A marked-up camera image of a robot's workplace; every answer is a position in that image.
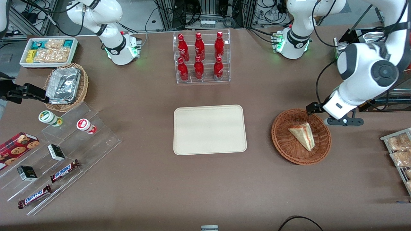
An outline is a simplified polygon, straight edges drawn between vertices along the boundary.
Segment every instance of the brown wicker basket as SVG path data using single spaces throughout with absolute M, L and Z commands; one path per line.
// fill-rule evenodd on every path
M 87 95 L 88 76 L 87 76 L 87 73 L 84 71 L 84 69 L 80 65 L 76 63 L 70 63 L 70 64 L 63 65 L 61 67 L 57 67 L 57 69 L 63 69 L 63 68 L 69 68 L 69 67 L 75 67 L 81 70 L 79 89 L 77 91 L 77 100 L 73 104 L 45 104 L 46 107 L 50 110 L 60 111 L 60 112 L 69 111 L 70 109 L 74 108 L 75 106 L 83 102 L 85 99 L 85 96 Z M 50 81 L 51 73 L 48 75 L 46 84 L 44 85 L 44 90 L 47 89 L 48 82 Z
M 311 152 L 289 132 L 292 125 L 310 124 L 315 146 Z M 300 164 L 316 164 L 323 160 L 331 148 L 331 134 L 323 120 L 317 115 L 307 115 L 304 109 L 290 109 L 281 112 L 274 120 L 271 138 L 279 153 L 287 160 Z

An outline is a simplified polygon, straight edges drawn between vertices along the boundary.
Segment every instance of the coca-cola bottle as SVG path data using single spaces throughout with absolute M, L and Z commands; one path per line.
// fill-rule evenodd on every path
M 182 57 L 178 57 L 177 59 L 178 61 L 178 74 L 180 75 L 180 79 L 183 82 L 187 82 L 188 81 L 188 69 L 186 64 L 184 63 L 184 60 Z
M 215 79 L 215 81 L 220 81 L 223 78 L 223 68 L 224 68 L 224 65 L 221 62 L 221 56 L 218 56 L 215 59 L 215 64 L 214 64 L 214 79 Z
M 194 70 L 196 71 L 196 78 L 202 80 L 204 77 L 204 65 L 198 55 L 196 56 L 196 63 L 194 63 Z
M 184 41 L 184 35 L 179 34 L 177 38 L 178 38 L 178 52 L 180 53 L 180 57 L 182 57 L 185 62 L 188 62 L 190 60 L 190 55 L 188 54 L 187 43 Z
M 194 44 L 194 47 L 196 49 L 196 55 L 200 56 L 201 60 L 204 60 L 206 57 L 206 51 L 204 49 L 204 42 L 201 38 L 200 32 L 196 33 L 196 43 Z
M 224 54 L 224 40 L 223 40 L 223 32 L 217 32 L 217 39 L 214 43 L 214 56 L 217 58 L 218 56 L 223 56 Z

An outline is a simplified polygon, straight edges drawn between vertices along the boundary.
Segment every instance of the table surface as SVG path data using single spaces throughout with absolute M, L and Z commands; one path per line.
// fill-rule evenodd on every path
M 346 28 L 318 27 L 318 32 L 332 41 Z M 231 82 L 177 85 L 172 35 L 149 34 L 141 58 L 126 66 L 107 58 L 98 37 L 78 37 L 75 62 L 90 81 L 85 101 L 123 142 L 35 216 L 26 216 L 0 192 L 0 227 L 177 231 L 218 224 L 222 231 L 271 231 L 302 215 L 324 230 L 410 230 L 411 205 L 395 204 L 409 197 L 379 140 L 409 127 L 408 112 L 360 113 L 361 127 L 330 127 L 331 151 L 312 166 L 290 163 L 272 143 L 271 125 L 280 112 L 315 101 L 315 81 L 334 56 L 331 47 L 313 36 L 302 58 L 288 60 L 254 34 L 231 30 Z M 49 73 L 21 68 L 17 83 L 43 86 Z M 331 66 L 320 81 L 320 96 L 341 81 Z M 176 108 L 229 104 L 244 109 L 245 152 L 174 154 Z M 43 109 L 35 100 L 9 103 L 0 140 L 39 133 L 45 127 L 37 120 Z M 287 226 L 315 230 L 305 221 Z

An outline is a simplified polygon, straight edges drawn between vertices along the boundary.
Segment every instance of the red cookie box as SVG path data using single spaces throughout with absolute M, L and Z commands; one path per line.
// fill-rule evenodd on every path
M 39 145 L 35 136 L 20 132 L 0 145 L 0 170 Z

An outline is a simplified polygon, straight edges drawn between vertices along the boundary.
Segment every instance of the snickers bar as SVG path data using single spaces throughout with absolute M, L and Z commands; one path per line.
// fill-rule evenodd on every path
M 31 202 L 33 202 L 35 200 L 38 200 L 40 197 L 43 197 L 44 195 L 47 195 L 47 194 L 51 194 L 50 185 L 47 185 L 45 188 L 43 188 L 42 190 L 40 190 L 40 191 L 34 193 L 33 195 L 29 196 L 25 200 L 19 201 L 18 204 L 17 204 L 18 209 L 22 209 L 22 208 L 26 207 Z
M 71 162 L 69 165 L 67 165 L 65 168 L 63 168 L 62 170 L 58 171 L 56 174 L 52 175 L 51 178 L 51 182 L 54 183 L 56 182 L 59 178 L 62 178 L 63 176 L 65 176 L 67 173 L 71 172 L 73 169 L 75 169 L 77 166 L 79 166 L 80 163 L 79 161 L 76 159 L 73 162 Z

